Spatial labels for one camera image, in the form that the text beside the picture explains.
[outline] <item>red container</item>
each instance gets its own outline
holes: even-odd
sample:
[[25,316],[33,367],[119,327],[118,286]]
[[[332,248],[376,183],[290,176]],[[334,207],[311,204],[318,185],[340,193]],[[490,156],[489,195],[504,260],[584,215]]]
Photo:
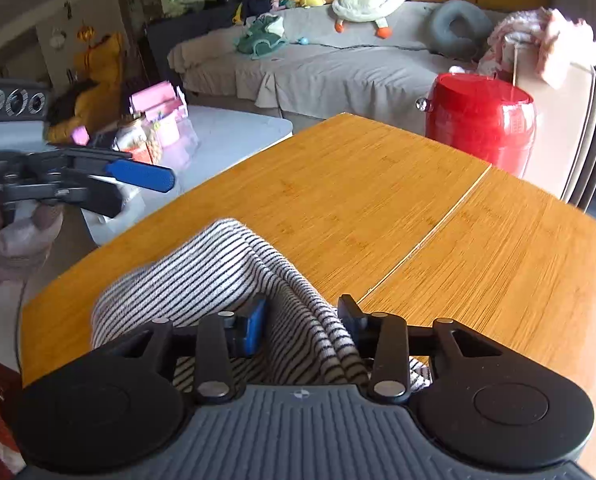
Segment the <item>red container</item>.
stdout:
[[523,176],[536,135],[536,108],[527,92],[486,76],[441,74],[417,107],[428,114],[429,139]]

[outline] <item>striped cloth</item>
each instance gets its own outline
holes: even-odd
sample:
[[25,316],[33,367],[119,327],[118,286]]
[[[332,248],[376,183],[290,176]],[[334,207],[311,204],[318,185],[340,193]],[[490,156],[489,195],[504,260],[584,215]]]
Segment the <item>striped cloth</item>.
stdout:
[[[92,345],[104,345],[155,317],[187,326],[237,311],[256,292],[270,300],[265,342],[252,359],[233,359],[236,381],[268,384],[367,383],[367,369],[336,309],[289,261],[234,219],[215,222],[159,262],[111,285],[92,315]],[[430,384],[410,362],[412,389]],[[193,358],[180,358],[174,386],[189,391]]]

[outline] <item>bamboo tabletop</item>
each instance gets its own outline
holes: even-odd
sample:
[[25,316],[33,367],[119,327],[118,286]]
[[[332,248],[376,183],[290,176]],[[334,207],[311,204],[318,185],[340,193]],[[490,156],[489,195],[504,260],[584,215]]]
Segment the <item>bamboo tabletop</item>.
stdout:
[[[572,379],[596,410],[596,222],[469,155],[342,114],[253,156],[89,254],[24,309],[26,384],[90,349],[115,279],[231,217],[331,303],[453,317]],[[581,464],[596,476],[596,425]]]

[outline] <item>table seam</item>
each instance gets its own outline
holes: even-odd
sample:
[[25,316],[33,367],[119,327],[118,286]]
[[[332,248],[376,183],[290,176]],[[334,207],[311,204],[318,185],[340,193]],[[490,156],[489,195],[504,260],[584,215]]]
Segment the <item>table seam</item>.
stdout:
[[393,267],[392,270],[390,270],[389,272],[387,272],[373,287],[371,287],[362,298],[360,298],[360,300],[358,300],[358,304],[361,304],[364,300],[366,300],[366,298],[368,296],[370,296],[372,293],[374,293],[374,291],[377,290],[377,288],[380,287],[380,285],[382,285],[382,283],[384,283],[385,281],[387,281],[387,279],[394,273],[396,272],[400,267],[402,267],[407,261],[409,261],[413,256],[415,256],[416,254],[418,254],[425,245],[427,245],[427,242],[429,242],[433,236],[440,231],[441,227],[446,224],[449,219],[451,218],[451,216],[453,216],[453,214],[456,212],[456,210],[460,207],[460,205],[462,205],[462,203],[466,202],[466,200],[469,198],[469,196],[472,194],[473,190],[476,189],[476,187],[478,187],[478,185],[480,184],[480,182],[485,178],[486,174],[489,173],[489,170],[492,168],[491,164],[488,165],[488,167],[485,168],[485,170],[482,172],[482,174],[475,180],[475,182],[469,187],[468,190],[465,191],[465,193],[458,199],[458,201],[449,209],[449,211],[447,211],[447,213],[437,222],[436,225],[433,226],[433,228],[431,228],[431,230],[422,238],[422,240],[420,240],[412,249],[411,251],[409,251],[409,253],[407,253],[396,265],[395,267]]

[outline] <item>pink blanket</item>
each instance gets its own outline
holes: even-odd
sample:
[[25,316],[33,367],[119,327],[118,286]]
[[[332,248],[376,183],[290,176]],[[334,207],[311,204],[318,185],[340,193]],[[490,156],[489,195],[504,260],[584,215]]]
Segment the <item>pink blanket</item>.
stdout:
[[498,23],[487,40],[489,50],[478,63],[478,73],[501,76],[514,70],[516,46],[539,47],[537,75],[553,88],[560,88],[569,64],[596,66],[594,31],[578,20],[566,20],[557,9],[523,10]]

